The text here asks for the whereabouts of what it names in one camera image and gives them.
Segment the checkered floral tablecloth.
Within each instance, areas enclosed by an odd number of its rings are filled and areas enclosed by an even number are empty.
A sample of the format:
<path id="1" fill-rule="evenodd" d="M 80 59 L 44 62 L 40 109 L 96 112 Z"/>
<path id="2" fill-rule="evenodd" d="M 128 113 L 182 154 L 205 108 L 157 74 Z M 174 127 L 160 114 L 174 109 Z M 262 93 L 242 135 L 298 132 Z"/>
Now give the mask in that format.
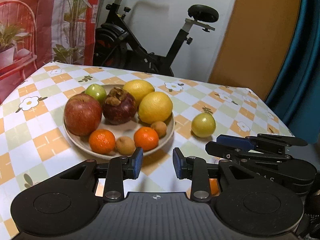
<path id="1" fill-rule="evenodd" d="M 176 178 L 172 149 L 214 162 L 206 141 L 191 133 L 191 122 L 202 111 L 216 121 L 214 136 L 245 137 L 258 133 L 289 136 L 290 130 L 252 90 L 151 75 L 129 70 L 76 66 L 51 62 L 20 84 L 1 105 L 1 239 L 17 234 L 10 214 L 12 200 L 23 190 L 88 158 L 67 137 L 63 109 L 67 100 L 90 84 L 122 85 L 141 79 L 169 96 L 175 131 L 159 151 L 144 158 L 137 180 L 127 180 L 125 191 L 184 191 L 191 183 Z"/>

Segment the printed plant backdrop curtain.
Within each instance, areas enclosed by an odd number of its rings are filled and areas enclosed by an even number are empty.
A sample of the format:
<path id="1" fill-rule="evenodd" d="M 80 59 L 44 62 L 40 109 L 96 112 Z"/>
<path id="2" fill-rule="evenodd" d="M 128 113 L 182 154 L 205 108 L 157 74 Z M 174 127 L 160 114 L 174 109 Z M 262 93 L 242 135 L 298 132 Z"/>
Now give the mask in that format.
<path id="1" fill-rule="evenodd" d="M 91 65 L 99 0 L 1 0 L 1 100 L 44 64 Z"/>

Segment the dark purple mangosteen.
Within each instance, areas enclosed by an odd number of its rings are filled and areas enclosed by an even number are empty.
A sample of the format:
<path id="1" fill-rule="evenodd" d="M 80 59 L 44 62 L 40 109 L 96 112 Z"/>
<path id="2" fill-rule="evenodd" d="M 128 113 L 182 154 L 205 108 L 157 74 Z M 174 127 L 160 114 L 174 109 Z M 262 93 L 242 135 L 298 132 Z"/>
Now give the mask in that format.
<path id="1" fill-rule="evenodd" d="M 136 114 L 135 98 L 120 87 L 113 87 L 103 103 L 104 118 L 113 125 L 130 121 Z"/>

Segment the green jujube on plate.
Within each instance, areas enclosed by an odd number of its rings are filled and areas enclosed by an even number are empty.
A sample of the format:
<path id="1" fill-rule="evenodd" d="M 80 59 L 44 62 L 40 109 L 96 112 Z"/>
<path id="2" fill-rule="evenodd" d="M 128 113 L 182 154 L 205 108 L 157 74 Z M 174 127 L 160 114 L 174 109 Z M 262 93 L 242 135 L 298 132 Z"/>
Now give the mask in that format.
<path id="1" fill-rule="evenodd" d="M 85 90 L 85 94 L 93 97 L 101 105 L 104 103 L 107 97 L 106 90 L 103 88 L 103 86 L 96 83 L 89 85 Z"/>

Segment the orange wooden door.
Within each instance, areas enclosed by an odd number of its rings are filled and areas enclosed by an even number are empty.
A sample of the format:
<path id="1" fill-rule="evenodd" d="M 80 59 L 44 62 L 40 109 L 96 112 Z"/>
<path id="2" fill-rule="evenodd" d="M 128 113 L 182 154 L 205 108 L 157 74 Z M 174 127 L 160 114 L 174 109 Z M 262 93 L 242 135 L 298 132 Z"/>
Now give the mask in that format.
<path id="1" fill-rule="evenodd" d="M 300 0 L 235 0 L 209 81 L 266 99 L 287 55 Z"/>

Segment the large yellow lemon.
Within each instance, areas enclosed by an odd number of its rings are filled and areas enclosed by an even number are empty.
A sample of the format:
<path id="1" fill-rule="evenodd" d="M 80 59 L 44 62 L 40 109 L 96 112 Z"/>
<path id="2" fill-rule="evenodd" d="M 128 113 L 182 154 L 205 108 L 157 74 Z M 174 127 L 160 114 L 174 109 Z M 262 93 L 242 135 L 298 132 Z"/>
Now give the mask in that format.
<path id="1" fill-rule="evenodd" d="M 146 95 L 139 104 L 138 116 L 147 124 L 157 121 L 165 122 L 171 116 L 173 103 L 167 94 L 152 92 Z"/>

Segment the teal curtain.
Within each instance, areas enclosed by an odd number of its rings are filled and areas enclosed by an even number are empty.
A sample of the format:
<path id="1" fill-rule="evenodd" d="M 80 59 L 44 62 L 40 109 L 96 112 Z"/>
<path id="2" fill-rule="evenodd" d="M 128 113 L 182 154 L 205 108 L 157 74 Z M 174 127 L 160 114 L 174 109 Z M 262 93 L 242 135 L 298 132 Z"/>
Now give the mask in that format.
<path id="1" fill-rule="evenodd" d="M 301 0 L 296 29 L 266 104 L 310 144 L 319 135 L 319 0 Z"/>

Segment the small brown longan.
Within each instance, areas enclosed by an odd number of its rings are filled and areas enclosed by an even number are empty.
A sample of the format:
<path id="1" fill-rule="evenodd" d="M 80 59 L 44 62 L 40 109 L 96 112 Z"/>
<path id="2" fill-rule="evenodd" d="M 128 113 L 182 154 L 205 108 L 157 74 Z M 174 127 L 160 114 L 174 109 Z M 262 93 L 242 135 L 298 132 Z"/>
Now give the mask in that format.
<path id="1" fill-rule="evenodd" d="M 151 128 L 156 131 L 159 138 L 162 138 L 167 134 L 167 125 L 162 121 L 154 122 L 151 124 Z"/>
<path id="2" fill-rule="evenodd" d="M 119 154 L 130 156 L 134 153 L 136 146 L 130 137 L 122 136 L 116 140 L 116 149 Z"/>

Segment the yellow-green jujube on table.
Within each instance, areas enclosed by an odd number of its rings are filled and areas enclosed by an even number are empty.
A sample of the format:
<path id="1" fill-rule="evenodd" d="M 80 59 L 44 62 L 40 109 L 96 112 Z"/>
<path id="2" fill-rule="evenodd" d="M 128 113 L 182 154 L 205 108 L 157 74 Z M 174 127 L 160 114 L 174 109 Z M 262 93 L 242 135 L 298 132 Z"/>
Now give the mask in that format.
<path id="1" fill-rule="evenodd" d="M 210 137 L 216 129 L 216 122 L 210 113 L 201 113 L 191 122 L 192 132 L 200 138 Z"/>

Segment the orange tangerine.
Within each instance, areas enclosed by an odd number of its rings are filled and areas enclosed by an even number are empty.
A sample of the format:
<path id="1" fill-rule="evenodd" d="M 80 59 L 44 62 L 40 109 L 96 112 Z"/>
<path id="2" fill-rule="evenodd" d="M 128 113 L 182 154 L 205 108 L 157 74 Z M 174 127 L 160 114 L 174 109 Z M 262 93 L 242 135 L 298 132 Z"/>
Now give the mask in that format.
<path id="1" fill-rule="evenodd" d="M 220 194 L 217 179 L 210 178 L 210 191 L 213 196 L 218 196 Z"/>
<path id="2" fill-rule="evenodd" d="M 97 129 L 92 132 L 88 142 L 93 152 L 103 155 L 111 155 L 116 147 L 114 134 L 106 129 Z"/>
<path id="3" fill-rule="evenodd" d="M 159 143 L 158 134 L 151 127 L 141 127 L 138 129 L 133 136 L 133 140 L 135 146 L 141 147 L 144 152 L 153 150 Z"/>

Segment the red apple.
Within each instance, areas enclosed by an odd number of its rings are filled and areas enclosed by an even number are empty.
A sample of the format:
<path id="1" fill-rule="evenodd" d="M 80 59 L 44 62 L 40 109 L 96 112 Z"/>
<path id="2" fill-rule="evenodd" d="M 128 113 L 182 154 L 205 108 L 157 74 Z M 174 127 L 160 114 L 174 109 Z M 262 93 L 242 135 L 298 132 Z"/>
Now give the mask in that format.
<path id="1" fill-rule="evenodd" d="M 67 131 L 80 137 L 89 136 L 101 122 L 102 107 L 93 97 L 80 93 L 72 96 L 64 109 Z"/>

